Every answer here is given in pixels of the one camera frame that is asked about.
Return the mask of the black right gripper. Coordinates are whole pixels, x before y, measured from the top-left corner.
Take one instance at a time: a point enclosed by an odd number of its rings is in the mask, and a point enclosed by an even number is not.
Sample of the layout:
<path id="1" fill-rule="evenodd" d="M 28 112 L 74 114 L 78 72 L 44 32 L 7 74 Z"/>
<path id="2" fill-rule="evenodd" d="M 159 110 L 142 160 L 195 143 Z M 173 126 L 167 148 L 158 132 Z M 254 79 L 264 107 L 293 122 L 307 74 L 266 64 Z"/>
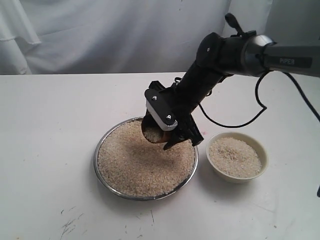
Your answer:
<path id="1" fill-rule="evenodd" d="M 191 115 L 194 110 L 193 106 L 177 93 L 177 86 L 177 82 L 170 87 L 164 87 L 159 81 L 152 81 L 149 84 L 150 89 L 155 89 L 164 95 L 178 123 L 174 130 L 164 133 L 165 145 L 163 150 L 168 150 L 185 140 L 191 140 L 193 146 L 198 146 L 204 140 Z"/>

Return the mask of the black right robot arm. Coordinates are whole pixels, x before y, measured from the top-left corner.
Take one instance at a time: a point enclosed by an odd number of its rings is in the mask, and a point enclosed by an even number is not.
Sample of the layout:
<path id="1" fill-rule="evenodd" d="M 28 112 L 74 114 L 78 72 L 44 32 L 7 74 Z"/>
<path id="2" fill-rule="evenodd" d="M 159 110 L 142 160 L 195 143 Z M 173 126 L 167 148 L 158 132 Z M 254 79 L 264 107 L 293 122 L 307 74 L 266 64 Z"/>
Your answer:
<path id="1" fill-rule="evenodd" d="M 177 77 L 170 87 L 158 81 L 150 83 L 144 96 L 146 114 L 141 129 L 161 132 L 164 148 L 191 141 L 193 146 L 203 141 L 192 112 L 224 79 L 252 76 L 259 80 L 269 72 L 279 71 L 318 77 L 320 75 L 320 45 L 304 43 L 280 44 L 254 31 L 223 38 L 216 33 L 200 43 L 195 61 L 183 77 Z"/>

